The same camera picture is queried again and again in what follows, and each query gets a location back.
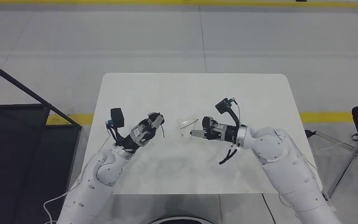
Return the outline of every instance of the white cable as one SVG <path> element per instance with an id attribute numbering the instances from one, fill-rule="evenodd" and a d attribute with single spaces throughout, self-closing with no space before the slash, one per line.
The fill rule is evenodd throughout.
<path id="1" fill-rule="evenodd" d="M 240 112 L 240 106 L 237 104 L 237 108 L 239 109 L 239 121 L 241 122 L 241 112 Z"/>
<path id="2" fill-rule="evenodd" d="M 329 148 L 321 148 L 321 149 L 318 150 L 317 152 L 320 152 L 320 151 L 322 151 L 322 150 L 328 150 L 328 149 L 330 149 L 330 148 L 334 148 L 334 147 L 338 146 L 339 144 L 348 142 L 350 139 L 348 139 L 348 140 L 346 140 L 346 141 L 344 141 L 344 142 L 337 143 L 337 144 L 335 144 L 334 146 L 329 147 Z"/>
<path id="3" fill-rule="evenodd" d="M 111 137 L 111 134 L 109 133 L 108 129 L 107 129 L 107 133 L 108 133 L 108 137 L 106 138 L 105 142 L 102 144 L 102 146 L 101 146 L 101 148 L 98 150 L 98 152 L 100 152 L 100 150 L 101 150 L 101 149 L 103 148 L 103 146 L 106 144 L 106 142 L 108 141 L 108 139 Z M 79 180 L 82 180 L 82 176 L 83 176 L 83 173 L 84 173 L 83 171 L 86 169 L 87 164 L 84 166 L 84 168 L 83 168 L 83 170 L 82 170 L 82 172 L 81 172 L 82 175 L 81 175 L 81 177 L 80 177 Z M 52 216 L 51 216 L 50 212 L 47 210 L 46 204 L 49 203 L 49 202 L 53 202 L 54 200 L 57 200 L 57 199 L 59 199 L 59 198 L 62 198 L 63 196 L 66 196 L 68 193 L 70 193 L 72 190 L 74 190 L 81 182 L 82 182 L 82 181 L 77 182 L 78 184 L 77 184 L 74 188 L 72 188 L 72 189 L 70 189 L 69 191 L 65 192 L 63 195 L 58 196 L 57 198 L 53 198 L 53 199 L 51 199 L 51 200 L 48 200 L 47 202 L 44 203 L 44 205 L 43 205 L 44 210 L 45 210 L 45 212 L 47 213 L 47 215 L 48 215 L 49 218 L 50 218 L 50 221 L 45 222 L 44 224 L 52 224 L 52 223 L 54 223 L 54 222 L 55 222 L 55 223 L 57 222 L 57 221 L 55 221 L 55 220 L 52 220 Z"/>
<path id="4" fill-rule="evenodd" d="M 234 103 L 237 105 L 237 109 L 239 110 L 239 122 L 241 122 L 241 112 L 240 112 L 240 106 L 239 104 L 236 102 L 235 98 L 233 97 L 232 100 L 234 101 Z"/>
<path id="5" fill-rule="evenodd" d="M 75 189 L 78 185 L 79 185 L 79 183 L 78 183 L 74 188 L 72 188 L 71 190 L 67 191 L 67 192 L 64 193 L 63 195 L 58 196 L 57 198 L 53 198 L 53 199 L 51 199 L 51 200 L 48 200 L 47 202 L 44 203 L 43 207 L 44 207 L 44 209 L 45 209 L 45 212 L 47 213 L 47 215 L 48 215 L 49 218 L 50 218 L 49 223 L 52 223 L 53 221 L 52 221 L 52 216 L 51 216 L 50 212 L 49 212 L 49 211 L 47 210 L 47 208 L 46 208 L 46 204 L 49 203 L 49 202 L 53 202 L 54 200 L 57 200 L 57 199 L 59 199 L 59 198 L 62 198 L 63 196 L 66 196 L 66 195 L 67 195 L 68 193 L 70 193 L 73 189 Z"/>
<path id="6" fill-rule="evenodd" d="M 52 222 L 56 223 L 57 221 L 56 221 L 56 220 L 52 220 Z M 48 222 L 45 222 L 44 224 L 51 224 L 51 222 L 48 221 Z"/>
<path id="7" fill-rule="evenodd" d="M 292 208 L 291 206 L 289 206 L 288 204 L 286 204 L 286 203 L 284 203 L 284 202 L 282 201 L 282 199 L 281 199 L 281 194 L 279 194 L 279 199 L 280 199 L 280 202 L 281 202 L 284 206 L 289 207 L 289 208 Z"/>
<path id="8" fill-rule="evenodd" d="M 310 161 L 308 161 L 307 160 L 307 158 L 305 157 L 304 158 L 305 160 L 306 160 L 306 162 L 308 163 L 308 164 L 310 164 L 315 170 L 316 170 L 316 172 L 318 173 L 318 170 L 317 170 L 317 168 L 315 167 L 315 166 L 313 166 L 313 164 L 311 164 L 311 162 Z"/>

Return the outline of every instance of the metal pole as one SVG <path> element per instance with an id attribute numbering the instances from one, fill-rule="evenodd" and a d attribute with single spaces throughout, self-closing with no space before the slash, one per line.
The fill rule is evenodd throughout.
<path id="1" fill-rule="evenodd" d="M 354 147 L 352 153 L 350 154 L 350 157 L 343 167 L 343 169 L 338 173 L 337 177 L 335 178 L 334 182 L 332 183 L 331 187 L 329 188 L 327 194 L 328 197 L 331 198 L 335 191 L 337 190 L 337 187 L 342 182 L 343 178 L 346 176 L 347 172 L 349 171 L 349 168 L 353 165 L 354 161 L 358 157 L 358 144 Z"/>
<path id="2" fill-rule="evenodd" d="M 318 130 L 315 131 L 315 134 L 316 134 L 317 136 L 320 136 L 321 138 L 323 138 L 323 139 L 329 141 L 329 142 L 332 142 L 333 144 L 336 144 L 336 145 L 339 146 L 339 147 L 344 148 L 345 150 L 350 151 L 350 152 L 352 152 L 353 149 L 354 149 L 354 147 L 351 146 L 350 144 L 341 142 L 341 141 L 339 141 L 339 140 L 337 140 L 337 139 L 335 139 L 335 138 L 332 138 L 331 136 L 328 136 L 328 135 L 326 135 L 326 134 L 324 134 L 324 133 L 322 133 L 322 132 L 320 132 L 320 131 L 318 131 Z"/>
<path id="3" fill-rule="evenodd" d="M 82 126 L 79 125 L 78 123 L 76 123 L 74 120 L 72 120 L 69 116 L 65 115 L 64 113 L 62 113 L 59 109 L 55 108 L 54 106 L 52 106 L 52 104 L 50 104 L 49 102 L 47 102 L 46 100 L 44 100 L 43 98 L 41 98 L 39 95 L 37 95 L 36 93 L 34 93 L 33 91 L 31 91 L 29 88 L 27 88 L 26 86 L 24 86 L 21 82 L 19 82 L 18 80 L 14 79 L 12 76 L 10 76 L 8 73 L 4 72 L 2 69 L 0 69 L 0 76 L 2 76 L 4 79 L 8 80 L 10 83 L 12 83 L 13 85 L 15 85 L 16 87 L 18 87 L 20 90 L 24 91 L 25 93 L 29 94 L 30 96 L 32 96 L 34 99 L 36 99 L 38 102 L 48 106 L 53 112 L 57 113 L 58 115 L 60 115 L 61 117 L 63 117 L 65 120 L 67 120 L 68 122 L 70 122 L 71 124 L 75 125 L 76 128 L 82 129 Z"/>

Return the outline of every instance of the black stand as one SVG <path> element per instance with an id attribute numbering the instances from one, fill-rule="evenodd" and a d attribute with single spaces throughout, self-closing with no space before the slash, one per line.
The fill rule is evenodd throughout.
<path id="1" fill-rule="evenodd" d="M 357 106 L 352 109 L 352 116 L 353 116 L 353 121 L 356 126 L 356 129 L 358 130 L 358 107 Z M 331 198 L 334 195 L 334 193 L 336 192 L 337 187 L 342 183 L 342 180 L 348 173 L 350 167 L 353 165 L 354 161 L 357 159 L 358 144 L 356 144 L 356 146 L 351 146 L 351 145 L 341 142 L 340 140 L 337 140 L 331 136 L 328 136 L 318 130 L 315 132 L 312 132 L 310 130 L 305 130 L 305 132 L 306 132 L 307 138 L 310 138 L 311 136 L 320 136 L 321 138 L 323 138 L 329 142 L 332 142 L 333 144 L 336 144 L 337 146 L 340 146 L 340 147 L 351 152 L 347 162 L 344 164 L 343 168 L 339 171 L 339 173 L 338 173 L 337 177 L 335 178 L 334 182 L 332 183 L 332 185 L 328 188 L 327 195 L 329 198 Z"/>

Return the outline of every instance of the floor seam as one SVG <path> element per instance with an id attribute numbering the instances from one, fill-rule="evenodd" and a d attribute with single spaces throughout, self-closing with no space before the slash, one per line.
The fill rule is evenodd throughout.
<path id="1" fill-rule="evenodd" d="M 222 219 L 222 224 L 224 224 L 224 220 L 223 220 L 223 210 L 222 210 L 222 198 L 219 194 L 219 204 L 220 204 L 220 216 L 221 216 L 221 219 Z"/>
<path id="2" fill-rule="evenodd" d="M 9 55 L 7 56 L 7 58 L 6 58 L 6 60 L 5 60 L 4 64 L 3 64 L 3 66 L 1 67 L 1 69 L 3 69 L 3 68 L 5 67 L 6 62 L 7 62 L 8 59 L 10 58 L 10 56 L 11 56 L 13 50 L 15 49 L 15 47 L 16 47 L 18 41 L 20 40 L 20 38 L 21 38 L 21 36 L 22 36 L 22 34 L 23 34 L 23 32 L 24 32 L 25 29 L 27 28 L 27 26 L 28 26 L 28 24 L 29 24 L 29 22 L 30 22 L 30 20 L 31 20 L 31 18 L 32 18 L 32 16 L 33 16 L 34 13 L 35 13 L 35 12 L 33 12 L 33 11 L 31 12 L 31 15 L 29 16 L 29 19 L 26 21 L 25 25 L 23 26 L 23 29 L 21 30 L 20 34 L 18 35 L 18 38 L 17 38 L 15 44 L 13 45 L 13 47 L 11 48 L 10 53 L 9 53 Z"/>
<path id="3" fill-rule="evenodd" d="M 199 16 L 200 16 L 200 27 L 201 27 L 201 37 L 202 37 L 202 49 L 204 50 L 204 62 L 205 62 L 205 72 L 208 72 L 206 68 L 206 56 L 205 56 L 205 45 L 204 45 L 204 33 L 202 32 L 202 22 L 201 22 L 201 8 L 199 6 Z"/>

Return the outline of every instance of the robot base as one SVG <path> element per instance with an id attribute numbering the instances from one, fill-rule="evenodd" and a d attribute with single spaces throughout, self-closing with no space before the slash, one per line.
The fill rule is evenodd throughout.
<path id="1" fill-rule="evenodd" d="M 193 217 L 171 217 L 164 218 L 162 220 L 157 220 L 152 222 L 151 224 L 212 224 L 206 220 L 202 220 L 201 218 L 193 218 Z"/>

